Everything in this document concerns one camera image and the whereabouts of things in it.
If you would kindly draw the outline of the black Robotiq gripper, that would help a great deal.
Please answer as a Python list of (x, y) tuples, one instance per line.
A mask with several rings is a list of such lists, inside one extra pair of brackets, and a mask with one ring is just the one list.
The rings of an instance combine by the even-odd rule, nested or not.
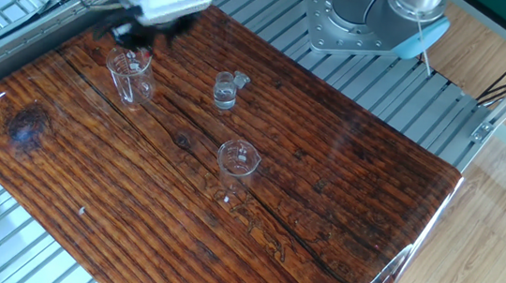
[(149, 49), (158, 35), (176, 39), (187, 34), (196, 24), (196, 18), (197, 14), (191, 13), (172, 22), (147, 26), (137, 19), (129, 18), (125, 9), (116, 9), (97, 23), (93, 30), (93, 40), (101, 40), (109, 34), (120, 47), (128, 50)]

